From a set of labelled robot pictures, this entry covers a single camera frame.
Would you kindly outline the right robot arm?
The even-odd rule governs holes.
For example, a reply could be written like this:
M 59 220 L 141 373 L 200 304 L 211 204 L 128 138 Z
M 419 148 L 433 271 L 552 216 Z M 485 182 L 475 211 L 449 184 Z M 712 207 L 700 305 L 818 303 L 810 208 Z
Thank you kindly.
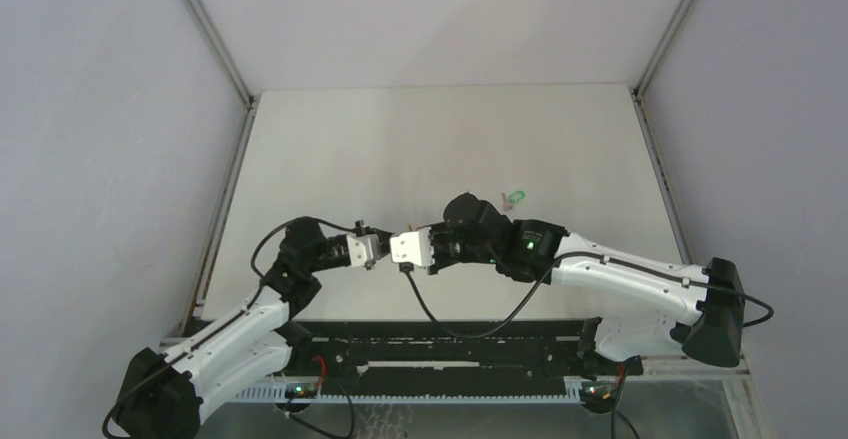
M 741 361 L 747 299 L 729 260 L 699 266 L 647 259 L 557 224 L 510 219 L 471 193 L 451 200 L 427 236 L 431 274 L 455 264 L 488 263 L 516 282 L 584 287 L 648 307 L 644 315 L 603 317 L 590 326 L 592 338 L 577 350 L 589 374 L 673 349 L 711 366 L 731 368 Z

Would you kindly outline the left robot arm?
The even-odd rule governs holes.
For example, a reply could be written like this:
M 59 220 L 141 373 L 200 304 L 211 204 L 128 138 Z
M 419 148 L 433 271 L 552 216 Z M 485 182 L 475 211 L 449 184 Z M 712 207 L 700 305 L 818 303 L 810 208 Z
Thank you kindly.
M 290 376 L 311 366 L 311 347 L 301 342 L 293 318 L 321 289 L 316 273 L 373 267 L 390 252 L 388 231 L 357 222 L 324 234 L 324 219 L 303 216 L 275 227 L 255 248 L 283 236 L 272 265 L 250 268 L 259 282 L 235 308 L 178 344 L 157 352 L 145 348 L 130 360 L 118 397 L 101 433 L 126 438 L 193 438 L 206 420 L 260 378 L 283 370 Z

